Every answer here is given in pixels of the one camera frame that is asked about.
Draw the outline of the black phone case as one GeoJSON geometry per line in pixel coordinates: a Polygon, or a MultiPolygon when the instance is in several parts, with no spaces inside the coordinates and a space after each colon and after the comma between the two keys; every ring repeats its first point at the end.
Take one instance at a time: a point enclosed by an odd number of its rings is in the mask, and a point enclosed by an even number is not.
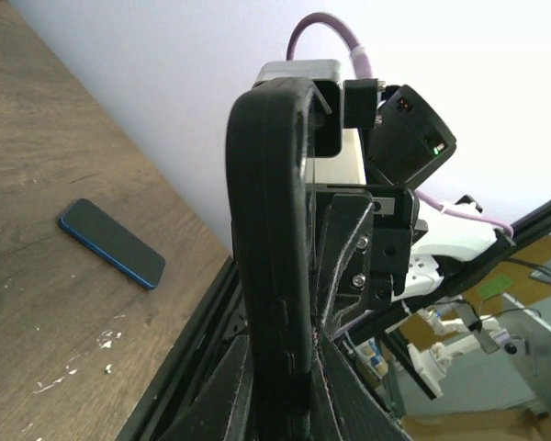
{"type": "Polygon", "coordinates": [[[247,312],[254,431],[261,440],[309,439],[315,233],[306,165],[312,119],[329,110],[310,79],[288,77],[244,93],[229,116],[232,251],[247,312]]]}

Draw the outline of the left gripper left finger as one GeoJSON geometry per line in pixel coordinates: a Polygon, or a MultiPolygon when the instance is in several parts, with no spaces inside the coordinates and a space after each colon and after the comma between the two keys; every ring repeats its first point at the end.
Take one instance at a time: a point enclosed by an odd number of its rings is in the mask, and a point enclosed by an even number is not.
{"type": "Polygon", "coordinates": [[[253,361],[246,335],[234,339],[190,408],[163,440],[243,440],[252,402],[253,361]]]}

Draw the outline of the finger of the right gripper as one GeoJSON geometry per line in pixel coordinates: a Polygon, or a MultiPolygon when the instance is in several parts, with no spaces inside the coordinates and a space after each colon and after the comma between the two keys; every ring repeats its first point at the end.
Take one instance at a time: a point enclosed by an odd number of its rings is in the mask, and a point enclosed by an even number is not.
{"type": "Polygon", "coordinates": [[[335,339],[343,327],[365,311],[362,288],[348,288],[343,273],[358,239],[373,226],[372,198],[365,193],[336,193],[322,219],[316,282],[316,326],[335,339]]]}

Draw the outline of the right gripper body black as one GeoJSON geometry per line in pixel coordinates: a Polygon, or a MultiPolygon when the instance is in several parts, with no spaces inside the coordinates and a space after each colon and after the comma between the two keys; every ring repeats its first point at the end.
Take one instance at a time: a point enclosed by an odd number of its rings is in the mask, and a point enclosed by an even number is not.
{"type": "Polygon", "coordinates": [[[315,186],[315,190],[313,298],[316,294],[320,233],[325,210],[336,193],[365,193],[372,198],[373,226],[367,235],[358,239],[342,282],[348,288],[364,290],[365,309],[388,305],[393,294],[400,294],[405,289],[410,249],[419,215],[418,199],[406,187],[320,184],[315,186]]]}

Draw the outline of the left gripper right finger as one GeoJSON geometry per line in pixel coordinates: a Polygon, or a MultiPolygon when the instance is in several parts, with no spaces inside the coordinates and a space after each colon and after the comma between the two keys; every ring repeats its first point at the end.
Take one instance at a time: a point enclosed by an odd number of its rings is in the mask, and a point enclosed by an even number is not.
{"type": "Polygon", "coordinates": [[[314,345],[311,368],[312,440],[398,441],[410,436],[376,402],[339,349],[314,345]]]}

